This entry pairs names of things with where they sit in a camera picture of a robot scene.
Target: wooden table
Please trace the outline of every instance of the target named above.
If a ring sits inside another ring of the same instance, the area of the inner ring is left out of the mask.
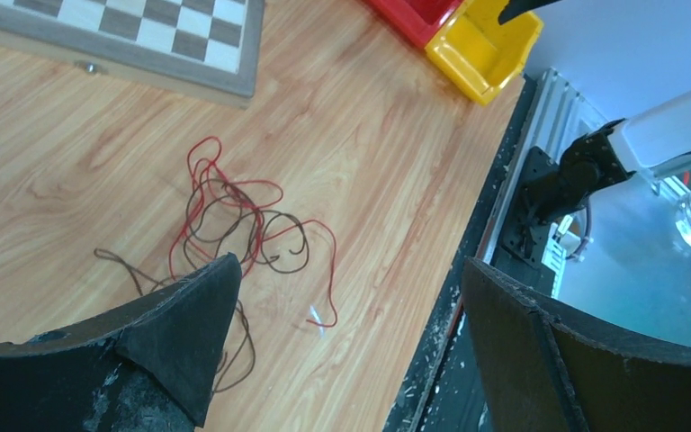
[[[240,111],[0,48],[0,341],[134,299],[96,247],[165,276],[185,153],[216,134],[230,176],[278,182],[275,208],[337,234],[340,323],[321,337],[304,322],[310,305],[331,318],[323,233],[303,272],[254,270],[240,298],[256,369],[206,429],[380,430],[522,83],[480,108],[364,5],[335,0],[268,2],[259,71]]]

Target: checkered pattern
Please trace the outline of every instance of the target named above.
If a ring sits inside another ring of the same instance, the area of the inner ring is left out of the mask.
[[[0,0],[0,5],[238,71],[246,0]]]

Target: red plastic bin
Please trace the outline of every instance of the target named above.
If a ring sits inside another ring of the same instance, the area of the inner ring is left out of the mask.
[[[415,46],[424,50],[462,0],[366,0]]]

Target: red wire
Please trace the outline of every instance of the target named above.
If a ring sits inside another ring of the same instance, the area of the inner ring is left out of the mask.
[[[216,155],[212,158],[206,158],[206,157],[200,157],[197,159],[194,163],[192,162],[193,159],[193,154],[194,152],[202,147],[203,145],[210,143],[210,142],[215,142],[218,146],[218,151],[216,152]],[[212,189],[212,182],[207,182],[207,189],[208,192],[210,192],[211,196],[213,197],[214,200],[219,200],[219,203],[226,205],[227,207],[234,207],[234,208],[240,208],[240,209],[247,209],[253,212],[256,217],[254,219],[254,224],[255,224],[255,230],[254,230],[254,246],[253,250],[250,251],[250,253],[247,255],[247,257],[242,260],[240,263],[241,265],[247,263],[247,266],[245,267],[245,270],[242,273],[242,277],[244,278],[247,276],[247,274],[250,273],[250,270],[253,268],[253,264],[256,262],[258,256],[261,254],[261,248],[263,247],[264,242],[269,241],[271,239],[276,239],[283,235],[284,233],[298,228],[297,225],[292,225],[286,229],[283,229],[276,234],[273,234],[272,236],[269,236],[267,238],[264,238],[264,225],[265,225],[265,218],[264,214],[260,212],[260,210],[267,209],[273,205],[276,205],[278,202],[280,202],[283,197],[284,197],[284,190],[282,189],[281,186],[279,186],[277,183],[274,183],[270,180],[243,180],[243,181],[238,181],[238,182],[232,182],[229,181],[229,178],[224,174],[224,172],[219,168],[218,166],[218,161],[221,156],[221,152],[223,151],[223,144],[221,143],[221,140],[218,137],[210,136],[202,139],[200,142],[195,144],[189,152],[186,154],[186,165],[187,168],[189,169],[189,176],[192,178],[192,192],[197,193],[199,195],[199,198],[197,200],[197,203],[194,205],[194,208],[188,212],[187,218],[184,221],[184,225],[182,226],[181,230],[179,231],[178,235],[176,236],[174,242],[171,244],[171,248],[168,251],[168,271],[171,274],[171,277],[175,280],[176,275],[174,271],[174,251],[176,247],[179,245],[179,242],[182,239],[186,239],[188,244],[192,246],[197,252],[202,255],[203,261],[207,264],[213,259],[216,259],[216,254],[211,254],[205,251],[200,245],[195,243],[192,239],[192,236],[189,236],[189,229],[193,225],[194,221],[197,220],[197,218],[200,217],[202,214],[204,208],[205,208],[205,203],[206,203],[206,197],[205,197],[205,190],[204,186],[206,185],[206,181],[211,178],[211,174],[214,176],[218,177],[218,180],[220,180],[224,186],[223,188],[225,189],[226,196],[223,198],[219,198],[219,196],[216,194],[216,192]],[[254,204],[250,202],[247,199],[244,199],[243,196],[247,196],[247,193],[245,193],[240,186],[241,185],[266,185],[266,186],[271,186],[273,189],[276,189],[279,192],[279,197],[277,197],[275,200],[271,202],[267,202],[264,204]],[[332,310],[332,314],[334,315],[334,319],[332,323],[329,324],[323,324],[320,322],[316,322],[313,319],[306,319],[306,322],[313,324],[318,327],[322,328],[333,328],[337,324],[337,308],[335,307],[335,304],[332,300],[332,289],[333,289],[333,284],[335,280],[335,262],[337,258],[337,239],[335,237],[335,233],[330,229],[327,224],[320,220],[316,219],[310,219],[306,220],[304,222],[301,222],[301,226],[303,225],[310,225],[310,224],[315,224],[326,230],[329,234],[329,236],[332,238],[332,257],[330,258],[329,262],[329,282],[328,282],[328,288],[327,288],[327,297],[328,297],[328,302],[329,302],[329,307]]]

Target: chessboard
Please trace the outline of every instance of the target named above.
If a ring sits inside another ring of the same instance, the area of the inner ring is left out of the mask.
[[[0,44],[246,106],[264,0],[0,0]]]

